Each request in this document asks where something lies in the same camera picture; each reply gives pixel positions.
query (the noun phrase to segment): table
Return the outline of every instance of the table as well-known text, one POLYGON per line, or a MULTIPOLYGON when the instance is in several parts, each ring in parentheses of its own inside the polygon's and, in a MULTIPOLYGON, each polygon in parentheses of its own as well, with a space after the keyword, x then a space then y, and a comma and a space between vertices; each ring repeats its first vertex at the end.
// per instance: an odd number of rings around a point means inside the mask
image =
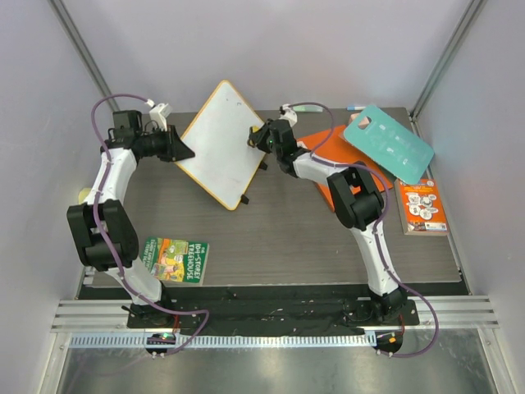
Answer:
MULTIPOLYGON (((384 110, 411 129, 405 108, 384 110)), ((337 124, 351 112, 334 110, 337 124)), ((277 111, 258 111, 264 120, 277 111)), ((177 113, 169 121, 181 135, 195 113, 177 113)), ((325 130, 325 113, 301 113, 297 138, 325 130)), ((358 246, 327 207, 315 185, 294 179, 266 157, 246 195, 248 205, 235 211, 222 207, 176 165, 155 158, 140 161, 126 193, 125 209, 139 236, 205 241, 210 244, 205 286, 270 284, 366 283, 358 246)), ((459 282, 447 237, 405 236, 392 198, 385 237, 395 269, 404 282, 459 282)), ((96 273, 94 287, 118 286, 96 273)), ((167 286, 177 286, 167 282, 167 286)))

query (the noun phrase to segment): orange board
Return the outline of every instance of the orange board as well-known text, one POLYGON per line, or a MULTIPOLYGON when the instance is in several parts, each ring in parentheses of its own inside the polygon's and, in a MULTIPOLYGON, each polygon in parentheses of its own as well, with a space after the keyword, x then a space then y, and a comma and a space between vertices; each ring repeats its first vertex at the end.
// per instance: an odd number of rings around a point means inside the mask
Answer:
MULTIPOLYGON (((316 151, 316 154, 323 158, 333 160, 334 162, 350 164, 362 162, 367 167, 370 167, 371 169, 376 170, 382 174, 383 172, 381 171, 381 169, 366 154, 354 148, 352 145, 350 145, 348 142, 346 142, 340 137, 340 134, 345 130, 345 128, 345 125, 337 126, 334 135, 321 148, 319 148, 316 151)), ((329 133, 330 130, 320 131, 316 134, 299 138, 298 141, 303 142, 308 149, 313 149, 317 144, 323 141, 329 133)), ((383 185, 379 182, 379 180, 377 180, 374 177, 374 181, 376 182, 377 189, 379 189, 379 191, 383 191, 383 185)), ((390 183, 390 181, 388 181, 388 179, 386 179, 386 183, 388 185, 388 188, 391 189, 392 184, 390 183)), ((330 190, 328 189, 328 186, 319 185, 318 183, 316 183, 316 186, 321 192, 321 195, 324 197, 331 211, 334 212, 334 203, 331 200, 331 194, 330 190)))

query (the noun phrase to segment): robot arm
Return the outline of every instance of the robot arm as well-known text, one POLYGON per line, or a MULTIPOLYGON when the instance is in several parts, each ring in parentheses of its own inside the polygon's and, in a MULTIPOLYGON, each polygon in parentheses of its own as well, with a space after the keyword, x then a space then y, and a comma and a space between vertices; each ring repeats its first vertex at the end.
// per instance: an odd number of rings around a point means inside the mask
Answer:
MULTIPOLYGON (((121 257, 127 283, 139 294, 166 309, 171 309, 171 300, 163 284, 149 273, 141 261, 139 240, 122 203, 131 175, 142 158, 157 156, 164 162, 175 162, 195 156, 180 140, 175 127, 167 124, 166 117, 170 111, 168 104, 153 106, 150 117, 157 123, 157 127, 149 133, 144 130, 140 112, 113 113, 114 128, 108 131, 108 139, 105 141, 112 165, 100 190, 98 203, 99 216, 121 257)), ((123 286, 115 259, 94 223, 94 199, 107 168, 107 155, 103 150, 101 159, 93 189, 82 204, 69 207, 67 220, 82 264, 105 272, 123 286)), ((142 319, 149 319, 155 325, 163 325, 167 318, 171 318, 162 316, 138 296, 132 293, 130 296, 133 300, 131 312, 142 319)))
POLYGON ((359 166, 349 167, 319 158, 300 146, 291 128, 296 122, 294 112, 283 107, 280 119, 268 120, 260 129, 250 130, 248 144, 266 153, 273 153, 284 173, 329 187, 336 215, 354 235, 363 256, 372 310, 379 320, 396 317, 406 303, 407 294, 386 271, 379 254, 381 248, 386 266, 396 275, 382 222, 377 222, 384 205, 381 193, 371 174, 359 166), (359 187, 360 191, 354 195, 350 187, 359 187))

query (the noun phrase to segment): cable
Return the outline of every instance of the cable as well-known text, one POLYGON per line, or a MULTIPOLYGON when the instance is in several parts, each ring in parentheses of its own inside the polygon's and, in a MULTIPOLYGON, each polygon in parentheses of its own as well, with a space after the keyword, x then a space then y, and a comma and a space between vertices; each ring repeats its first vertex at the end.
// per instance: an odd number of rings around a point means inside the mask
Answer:
MULTIPOLYGON (((372 174, 375 178, 377 178, 377 180, 379 180, 379 182, 383 185, 383 188, 385 189, 385 208, 383 209, 383 212, 381 213, 379 218, 376 220, 376 222, 374 223, 374 226, 372 228, 372 232, 373 232, 374 237, 376 239, 377 251, 379 252, 379 257, 381 258, 381 262, 383 264, 383 268, 388 273, 388 275, 392 278, 392 280, 395 283, 397 283, 398 286, 400 286, 403 289, 405 289, 406 291, 414 294, 416 297, 420 298, 421 301, 423 301, 425 303, 425 305, 427 305, 428 309, 430 310, 430 312, 432 314, 432 317, 434 318, 434 322, 435 322, 435 325, 436 325, 436 330, 434 331, 434 335, 433 335, 431 341, 423 349, 418 350, 418 351, 413 352, 413 353, 405 353, 405 354, 401 354, 401 355, 399 355, 397 353, 394 353, 391 356, 395 357, 395 358, 400 358, 400 359, 407 359, 407 358, 410 358, 410 357, 415 357, 417 355, 422 355, 422 354, 427 353, 435 345, 435 343, 437 341, 437 338, 439 336, 439 332, 440 332, 440 324, 439 324, 439 321, 437 319, 436 311, 432 307, 431 303, 422 294, 420 294, 419 292, 415 291, 411 287, 408 287, 407 285, 402 283, 402 281, 399 280, 397 278, 397 276, 393 274, 393 272, 388 267, 388 263, 386 262, 385 255, 384 255, 383 250, 381 248, 381 242, 380 242, 380 238, 379 238, 379 232, 377 231, 377 226, 379 225, 380 222, 382 222, 385 219, 385 216, 388 213, 388 209, 390 208, 390 195, 389 195, 388 185, 386 184, 385 177, 381 173, 373 170, 372 168, 369 168, 367 166, 363 166, 361 164, 355 164, 355 163, 354 164, 350 164, 350 163, 333 163, 333 162, 329 162, 329 161, 325 160, 324 158, 321 158, 321 157, 315 155, 316 150, 318 150, 321 146, 323 146, 333 136, 333 134, 334 134, 334 132, 336 130, 336 120, 334 118, 333 112, 327 106, 325 106, 323 104, 315 103, 315 102, 304 102, 304 103, 291 104, 290 107, 293 108, 293 107, 297 107, 299 105, 317 105, 318 107, 321 107, 324 110, 326 110, 328 112, 328 114, 330 115, 330 118, 331 118, 331 130, 330 130, 330 133, 328 133, 326 138, 323 141, 321 141, 320 144, 315 146, 312 149, 312 151, 310 152, 310 157, 312 158, 312 160, 314 162, 317 162, 317 163, 320 163, 320 164, 324 164, 324 165, 327 165, 327 166, 333 167, 333 168, 347 168, 347 167, 359 168, 359 169, 362 169, 364 171, 370 172, 370 174, 372 174)), ((385 352, 385 351, 382 351, 381 353, 383 355, 390 356, 390 354, 385 352)))
POLYGON ((93 108, 91 109, 91 124, 93 126, 93 130, 95 132, 95 135, 98 138, 98 142, 100 142, 100 144, 102 145, 104 153, 106 154, 106 157, 107 157, 106 169, 104 170, 104 173, 103 173, 102 179, 100 180, 100 183, 96 186, 96 193, 95 193, 95 198, 94 198, 94 203, 93 203, 94 221, 95 221, 95 224, 97 225, 97 229, 100 232, 100 235, 106 241, 107 247, 109 248, 110 252, 112 253, 113 258, 115 259, 115 263, 116 263, 116 265, 118 267, 118 271, 119 271, 119 276, 120 276, 120 279, 122 280, 122 286, 124 286, 124 288, 130 294, 132 294, 133 296, 136 296, 137 298, 139 298, 140 300, 142 300, 146 304, 154 307, 157 310, 160 310, 161 312, 164 312, 165 314, 173 314, 173 315, 180 315, 180 316, 190 316, 192 314, 204 314, 204 319, 201 322, 200 326, 195 330, 195 332, 182 345, 176 347, 175 349, 171 349, 171 350, 166 352, 166 355, 173 355, 173 354, 181 351, 185 347, 187 347, 187 345, 196 336, 198 336, 200 334, 200 332, 203 330, 204 326, 208 322, 210 313, 209 313, 209 311, 207 309, 192 310, 192 311, 187 311, 187 312, 182 312, 182 311, 179 311, 179 310, 169 310, 167 308, 163 308, 162 306, 155 304, 150 299, 148 299, 145 296, 143 296, 142 294, 138 293, 128 283, 128 281, 126 280, 126 275, 125 275, 125 272, 124 272, 124 266, 122 265, 122 262, 121 262, 121 257, 119 256, 118 252, 116 251, 115 246, 112 243, 112 240, 109 238, 109 235, 107 234, 107 232, 104 229, 104 226, 102 224, 102 221, 100 220, 100 216, 98 215, 98 202, 100 201, 101 190, 103 189, 104 185, 106 184, 107 177, 109 176, 109 172, 110 172, 110 169, 111 169, 111 166, 112 166, 112 156, 111 156, 111 153, 109 151, 109 148, 107 147, 106 143, 104 142, 104 139, 103 139, 102 135, 100 134, 100 131, 98 130, 97 122, 95 120, 95 113, 97 112, 97 108, 100 106, 100 104, 108 101, 109 99, 114 99, 114 98, 117 98, 117 97, 129 97, 129 98, 132 98, 132 99, 138 99, 138 100, 143 101, 145 103, 148 102, 147 98, 140 97, 140 96, 137 96, 135 94, 120 93, 120 94, 112 94, 112 95, 109 95, 107 97, 101 98, 99 101, 96 102, 95 105, 93 105, 93 108))

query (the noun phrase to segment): white enclosure wall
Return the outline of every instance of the white enclosure wall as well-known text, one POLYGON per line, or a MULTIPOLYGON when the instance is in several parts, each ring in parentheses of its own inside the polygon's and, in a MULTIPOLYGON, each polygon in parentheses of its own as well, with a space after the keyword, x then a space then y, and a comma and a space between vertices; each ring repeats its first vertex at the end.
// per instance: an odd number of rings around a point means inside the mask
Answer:
POLYGON ((488 294, 525 372, 525 2, 490 0, 423 110, 471 288, 488 294))
POLYGON ((257 109, 411 108, 468 0, 64 0, 113 92, 197 111, 229 79, 257 109))
POLYGON ((66 210, 98 168, 99 95, 45 1, 0 2, 0 49, 0 392, 24 394, 39 384, 57 302, 75 295, 66 210))

